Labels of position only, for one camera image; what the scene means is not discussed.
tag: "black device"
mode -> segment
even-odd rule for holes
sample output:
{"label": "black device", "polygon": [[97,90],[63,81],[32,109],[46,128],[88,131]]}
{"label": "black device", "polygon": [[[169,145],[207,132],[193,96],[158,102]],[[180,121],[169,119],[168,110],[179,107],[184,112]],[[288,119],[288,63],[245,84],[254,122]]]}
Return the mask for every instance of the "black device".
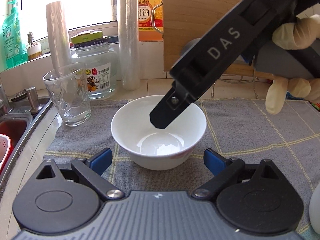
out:
{"label": "black device", "polygon": [[[150,121],[166,128],[191,103],[198,100],[242,55],[248,62],[272,40],[283,23],[320,0],[242,0],[218,21],[173,65],[172,88],[150,113]],[[315,78],[320,77],[320,55],[315,47],[287,51]]]}
{"label": "black device", "polygon": [[100,176],[111,161],[106,148],[89,160],[42,162],[13,202],[22,229],[14,240],[302,239],[294,230],[303,202],[271,160],[246,164],[207,149],[204,164],[215,176],[191,196],[125,196]]}

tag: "white lettering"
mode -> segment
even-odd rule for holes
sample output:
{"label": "white lettering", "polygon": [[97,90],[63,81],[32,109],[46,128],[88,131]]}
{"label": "white lettering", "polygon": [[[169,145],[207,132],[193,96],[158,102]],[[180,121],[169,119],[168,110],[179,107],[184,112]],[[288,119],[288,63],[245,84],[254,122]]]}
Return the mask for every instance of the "white lettering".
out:
{"label": "white lettering", "polygon": [[229,32],[231,35],[236,35],[236,36],[234,36],[235,39],[239,38],[239,37],[240,37],[240,32],[238,32],[238,31],[233,31],[233,30],[234,30],[233,28],[230,28],[228,32]]}
{"label": "white lettering", "polygon": [[215,47],[212,47],[208,50],[208,53],[214,58],[214,59],[218,59],[220,57],[220,51],[218,51]]}
{"label": "white lettering", "polygon": [[225,39],[223,39],[223,38],[220,38],[220,41],[221,41],[221,43],[222,43],[222,45],[223,45],[224,49],[228,49],[228,48],[227,48],[227,47],[228,47],[228,45],[229,45],[229,44],[232,44],[232,42],[227,41],[227,40],[225,40]]}

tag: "kitchen sink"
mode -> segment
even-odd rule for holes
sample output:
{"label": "kitchen sink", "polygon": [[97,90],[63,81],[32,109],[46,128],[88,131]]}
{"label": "kitchen sink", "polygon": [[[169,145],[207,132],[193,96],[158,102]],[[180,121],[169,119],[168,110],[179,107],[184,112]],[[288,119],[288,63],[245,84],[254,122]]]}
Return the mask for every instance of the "kitchen sink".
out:
{"label": "kitchen sink", "polygon": [[17,158],[32,132],[52,106],[52,101],[48,97],[39,98],[39,103],[44,107],[38,114],[32,115],[30,113],[31,106],[27,99],[10,102],[13,110],[9,114],[0,117],[0,133],[9,136],[14,147],[0,174],[0,199]]}

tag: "gloved hand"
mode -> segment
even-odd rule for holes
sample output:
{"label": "gloved hand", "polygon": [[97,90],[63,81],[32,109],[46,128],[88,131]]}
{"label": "gloved hand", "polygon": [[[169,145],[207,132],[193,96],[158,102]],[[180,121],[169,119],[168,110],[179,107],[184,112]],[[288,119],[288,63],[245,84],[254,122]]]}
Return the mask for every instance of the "gloved hand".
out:
{"label": "gloved hand", "polygon": [[[273,33],[273,42],[282,49],[306,49],[316,38],[320,38],[320,16],[298,20],[297,23],[281,25]],[[304,98],[316,103],[320,102],[320,78],[305,80],[275,77],[266,97],[266,110],[270,114],[278,114],[285,101],[287,90],[297,98]]]}

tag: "checkered tablecloth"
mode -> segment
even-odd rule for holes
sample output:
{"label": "checkered tablecloth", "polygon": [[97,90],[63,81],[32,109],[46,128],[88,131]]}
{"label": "checkered tablecloth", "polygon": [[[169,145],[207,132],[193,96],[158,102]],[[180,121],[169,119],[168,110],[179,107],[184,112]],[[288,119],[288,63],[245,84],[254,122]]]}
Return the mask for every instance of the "checkered tablecloth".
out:
{"label": "checkered tablecloth", "polygon": [[320,112],[310,103],[286,101],[279,114],[270,115],[264,100],[198,101],[208,126],[192,156],[174,169],[150,171],[132,162],[112,138],[112,117],[127,102],[93,101],[92,117],[75,128],[62,125],[44,159],[68,163],[75,157],[89,158],[109,147],[113,161],[102,176],[128,194],[130,190],[193,191],[212,178],[203,164],[203,152],[209,147],[225,157],[237,156],[247,163],[260,163],[268,158],[303,199],[305,211],[297,232],[308,240],[320,239],[311,228],[308,216],[312,192],[320,182]]}

